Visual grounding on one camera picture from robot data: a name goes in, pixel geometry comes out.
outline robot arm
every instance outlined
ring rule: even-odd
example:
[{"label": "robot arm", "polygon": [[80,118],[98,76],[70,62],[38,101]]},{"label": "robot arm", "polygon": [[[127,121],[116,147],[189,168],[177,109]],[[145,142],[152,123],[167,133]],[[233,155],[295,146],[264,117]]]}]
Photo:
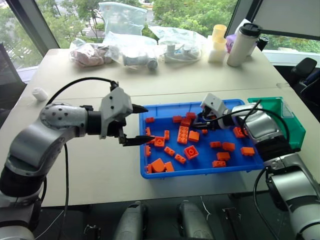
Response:
[{"label": "robot arm", "polygon": [[76,107],[52,103],[38,119],[13,140],[0,178],[0,240],[33,240],[30,230],[38,222],[41,185],[64,144],[88,135],[116,137],[123,146],[136,146],[153,139],[127,138],[126,117],[148,110],[131,103],[120,87],[102,99],[100,111],[91,106]]},{"label": "robot arm", "polygon": [[[240,125],[254,106],[250,103],[228,109],[221,99],[208,93],[198,114],[204,122],[194,122],[193,126],[214,130]],[[320,187],[296,153],[299,149],[291,149],[277,123],[263,111],[253,110],[244,128],[264,161],[273,202],[279,209],[289,211],[297,239],[320,239]]]}]

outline lego brick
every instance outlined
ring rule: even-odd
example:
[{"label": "lego brick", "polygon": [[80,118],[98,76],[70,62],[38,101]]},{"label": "lego brick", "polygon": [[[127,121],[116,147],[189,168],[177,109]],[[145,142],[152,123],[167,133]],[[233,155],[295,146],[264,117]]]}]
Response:
[{"label": "lego brick", "polygon": [[156,136],[154,138],[154,146],[163,148],[165,146],[165,137],[164,136]]},{"label": "lego brick", "polygon": [[236,149],[236,145],[232,142],[223,142],[222,143],[222,148],[223,150],[229,151],[229,152],[233,152]]},{"label": "lego brick", "polygon": [[165,164],[161,158],[158,158],[151,163],[152,171],[155,173],[162,173],[165,170]]},{"label": "lego brick", "polygon": [[212,142],[210,142],[210,147],[211,147],[211,148],[220,148],[220,147],[221,147],[221,142],[219,142],[219,141],[212,141]]},{"label": "lego brick", "polygon": [[255,149],[253,147],[242,147],[240,149],[242,155],[244,156],[253,156],[255,155]]},{"label": "lego brick", "polygon": [[151,155],[151,147],[149,147],[148,145],[144,146],[144,155],[147,157],[150,157]]},{"label": "lego brick", "polygon": [[186,162],[186,159],[183,156],[181,156],[180,154],[176,154],[174,159],[177,160],[181,164],[185,164],[185,162]]},{"label": "lego brick", "polygon": [[146,127],[146,128],[145,128],[145,135],[151,136],[150,127]]},{"label": "lego brick", "polygon": [[175,150],[173,150],[173,149],[171,149],[170,147],[168,147],[168,146],[166,146],[165,148],[164,148],[164,151],[167,153],[167,154],[169,154],[171,157],[173,157],[173,155],[175,154]]},{"label": "lego brick", "polygon": [[193,145],[186,147],[183,152],[189,160],[194,159],[199,155],[197,149]]},{"label": "lego brick", "polygon": [[190,131],[188,140],[192,142],[199,142],[200,134],[197,131]]},{"label": "lego brick", "polygon": [[212,162],[212,167],[214,167],[214,168],[224,168],[226,166],[227,166],[227,164],[225,161],[213,161]]},{"label": "lego brick", "polygon": [[164,139],[169,140],[170,139],[170,131],[169,130],[164,130]]},{"label": "lego brick", "polygon": [[173,116],[172,117],[172,121],[174,122],[174,123],[180,123],[181,122],[181,120],[182,120],[182,116]]},{"label": "lego brick", "polygon": [[180,144],[187,144],[188,142],[188,133],[189,127],[187,126],[180,126],[178,131],[177,142]]},{"label": "lego brick", "polygon": [[175,169],[174,169],[174,166],[172,165],[172,162],[168,161],[164,164],[165,166],[165,171],[166,172],[174,172]]},{"label": "lego brick", "polygon": [[185,127],[190,127],[191,121],[192,120],[190,118],[185,117],[181,120],[180,125]]},{"label": "lego brick", "polygon": [[194,112],[187,112],[185,114],[185,117],[188,118],[188,119],[194,120],[194,119],[196,119],[197,116],[196,116],[196,114]]},{"label": "lego brick", "polygon": [[233,133],[235,135],[236,138],[240,139],[240,138],[245,138],[246,136],[243,135],[242,131],[241,131],[241,128],[236,126],[234,129],[233,129]]},{"label": "lego brick", "polygon": [[218,152],[216,158],[218,161],[228,161],[230,159],[230,154],[228,152]]},{"label": "lego brick", "polygon": [[154,118],[154,117],[147,117],[147,118],[145,119],[145,122],[146,122],[147,124],[154,123],[154,122],[155,122],[155,118]]}]

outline white plastic part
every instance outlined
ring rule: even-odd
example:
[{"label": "white plastic part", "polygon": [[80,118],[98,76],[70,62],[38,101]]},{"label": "white plastic part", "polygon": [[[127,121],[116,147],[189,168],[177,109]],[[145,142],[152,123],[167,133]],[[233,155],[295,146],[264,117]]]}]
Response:
[{"label": "white plastic part", "polygon": [[48,94],[45,90],[41,87],[35,87],[32,91],[32,95],[37,99],[39,102],[45,101],[48,99]]}]

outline white cylindrical container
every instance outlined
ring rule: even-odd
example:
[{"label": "white cylindrical container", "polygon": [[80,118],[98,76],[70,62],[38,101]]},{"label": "white cylindrical container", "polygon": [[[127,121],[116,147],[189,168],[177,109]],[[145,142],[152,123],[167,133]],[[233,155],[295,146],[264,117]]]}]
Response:
[{"label": "white cylindrical container", "polygon": [[260,33],[260,26],[253,23],[245,23],[240,27],[226,63],[232,67],[240,66],[256,43]]}]

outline office chair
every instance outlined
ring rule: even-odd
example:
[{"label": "office chair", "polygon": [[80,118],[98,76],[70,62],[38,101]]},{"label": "office chair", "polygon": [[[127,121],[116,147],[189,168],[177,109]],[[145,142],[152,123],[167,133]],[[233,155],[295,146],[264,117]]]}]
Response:
[{"label": "office chair", "polygon": [[4,45],[0,43],[0,128],[25,87],[26,84],[19,77]]}]

